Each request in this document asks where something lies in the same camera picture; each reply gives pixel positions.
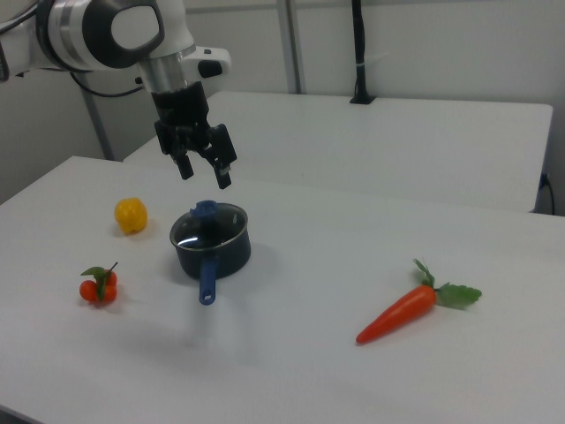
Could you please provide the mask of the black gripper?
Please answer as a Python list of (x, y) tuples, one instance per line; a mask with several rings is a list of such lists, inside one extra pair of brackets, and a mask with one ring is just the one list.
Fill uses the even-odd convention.
[(193, 83), (176, 92), (153, 94), (152, 98), (158, 112), (154, 127), (162, 152), (177, 165), (181, 178), (193, 176), (187, 155), (192, 151), (213, 167), (220, 189), (230, 186), (230, 165), (237, 154), (226, 125), (208, 123), (203, 86)]

